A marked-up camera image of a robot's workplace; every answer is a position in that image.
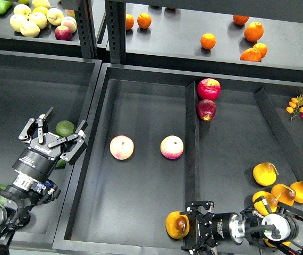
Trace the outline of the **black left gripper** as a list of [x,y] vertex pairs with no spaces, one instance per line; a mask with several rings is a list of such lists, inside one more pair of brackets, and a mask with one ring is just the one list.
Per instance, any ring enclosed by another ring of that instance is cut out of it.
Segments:
[[[45,114],[39,115],[38,118],[29,118],[18,136],[19,140],[30,143],[30,145],[25,148],[12,168],[19,174],[30,176],[37,182],[46,182],[60,159],[65,160],[68,164],[75,164],[87,147],[85,129],[88,124],[86,121],[81,121],[74,134],[60,137],[50,132],[47,133],[48,123],[53,115],[54,107],[50,107]],[[36,131],[38,137],[32,139]]]

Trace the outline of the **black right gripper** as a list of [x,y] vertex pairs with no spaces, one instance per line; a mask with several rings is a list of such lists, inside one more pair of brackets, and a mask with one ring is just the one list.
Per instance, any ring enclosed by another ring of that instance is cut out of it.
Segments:
[[215,254],[210,244],[242,244],[243,220],[235,212],[212,213],[213,201],[192,201],[180,215],[207,220],[209,230],[203,236],[188,235],[181,249],[189,254]]

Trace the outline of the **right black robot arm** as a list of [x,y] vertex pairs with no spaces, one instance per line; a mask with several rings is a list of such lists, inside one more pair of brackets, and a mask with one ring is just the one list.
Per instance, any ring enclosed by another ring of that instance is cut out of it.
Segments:
[[194,237],[185,242],[183,250],[199,254],[221,244],[241,245],[244,240],[263,249],[266,244],[274,246],[284,254],[303,254],[303,245],[294,250],[285,242],[293,242],[298,236],[298,221],[303,222],[303,211],[282,202],[276,212],[272,212],[266,199],[257,199],[265,206],[268,215],[263,216],[256,209],[247,208],[241,213],[213,213],[212,201],[194,201],[182,211],[194,221]]

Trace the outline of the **yellow pear near arm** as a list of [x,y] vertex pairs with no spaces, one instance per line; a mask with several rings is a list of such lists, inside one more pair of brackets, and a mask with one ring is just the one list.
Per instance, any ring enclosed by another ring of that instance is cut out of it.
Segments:
[[258,191],[252,197],[254,208],[263,216],[276,212],[277,198],[267,191]]

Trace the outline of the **yellow pear under arm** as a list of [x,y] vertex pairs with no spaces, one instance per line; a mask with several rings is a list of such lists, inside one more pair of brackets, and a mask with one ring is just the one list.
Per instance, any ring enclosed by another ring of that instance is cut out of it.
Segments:
[[[265,244],[268,246],[268,247],[271,247],[271,248],[275,248],[277,244],[279,244],[279,242],[274,242],[274,243],[271,243],[269,239],[265,239],[264,240]],[[291,244],[291,241],[286,241],[286,242],[281,242],[281,244],[289,247],[290,244]]]

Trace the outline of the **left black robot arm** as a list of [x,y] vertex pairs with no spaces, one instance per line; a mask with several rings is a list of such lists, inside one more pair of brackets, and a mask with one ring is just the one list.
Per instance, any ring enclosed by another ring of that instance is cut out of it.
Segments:
[[0,188],[0,254],[9,254],[9,246],[17,229],[30,222],[30,211],[35,206],[57,199],[61,193],[49,179],[59,160],[73,165],[85,151],[83,120],[66,137],[49,132],[48,122],[53,109],[30,118],[19,134],[19,140],[28,144],[13,165],[17,177],[5,189]]

